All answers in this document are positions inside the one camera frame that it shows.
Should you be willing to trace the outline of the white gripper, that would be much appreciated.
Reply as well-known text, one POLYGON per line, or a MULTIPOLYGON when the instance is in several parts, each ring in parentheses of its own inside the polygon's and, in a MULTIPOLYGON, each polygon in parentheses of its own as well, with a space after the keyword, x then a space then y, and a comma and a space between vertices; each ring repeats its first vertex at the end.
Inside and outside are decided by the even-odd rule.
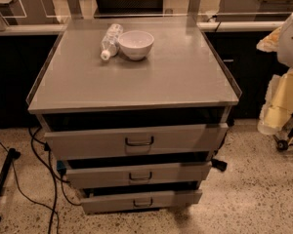
MULTIPOLYGON (((262 52, 276 52, 281 28, 278 27, 259 41, 256 48, 262 52)), ((269 82, 262 107, 258 131, 272 136, 281 131, 293 114, 293 68, 282 76, 274 75, 269 82)))

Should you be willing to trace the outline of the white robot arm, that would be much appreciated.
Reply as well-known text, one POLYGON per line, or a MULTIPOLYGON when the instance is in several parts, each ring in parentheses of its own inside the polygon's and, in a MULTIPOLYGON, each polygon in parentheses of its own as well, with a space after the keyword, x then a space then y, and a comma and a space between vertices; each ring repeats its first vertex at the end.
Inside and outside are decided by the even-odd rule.
POLYGON ((274 75, 270 80, 259 117, 258 131, 271 136, 279 132, 293 114, 293 13, 281 27, 263 38, 257 49, 276 52, 278 62, 288 67, 285 74, 274 75))

